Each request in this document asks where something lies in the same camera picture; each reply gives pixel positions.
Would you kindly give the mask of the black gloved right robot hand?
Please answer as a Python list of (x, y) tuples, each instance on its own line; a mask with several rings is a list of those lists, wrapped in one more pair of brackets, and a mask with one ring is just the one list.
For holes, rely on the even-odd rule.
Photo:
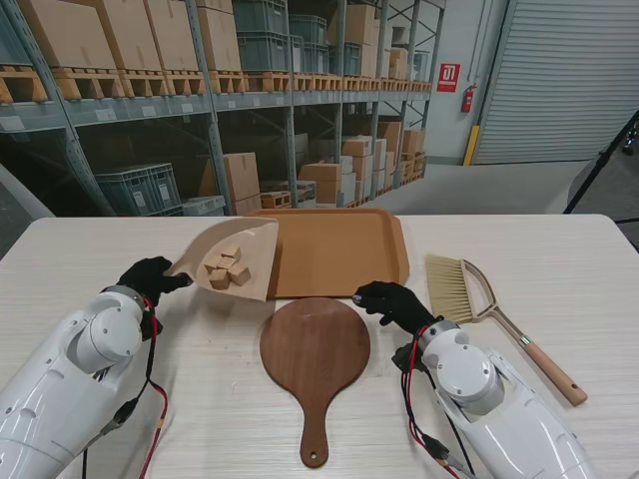
[(395, 323), (411, 335), (436, 323), (436, 318), (413, 291), (395, 282), (373, 281), (363, 285), (356, 290), (352, 301), (368, 314), (380, 314), (381, 326)]

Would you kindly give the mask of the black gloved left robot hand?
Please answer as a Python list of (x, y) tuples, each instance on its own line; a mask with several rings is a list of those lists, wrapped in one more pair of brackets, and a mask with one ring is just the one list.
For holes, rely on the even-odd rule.
[(157, 307), (162, 294), (188, 287), (193, 280), (186, 273), (168, 275), (172, 263), (163, 256), (144, 258), (134, 263), (119, 278), (117, 285), (128, 287)]

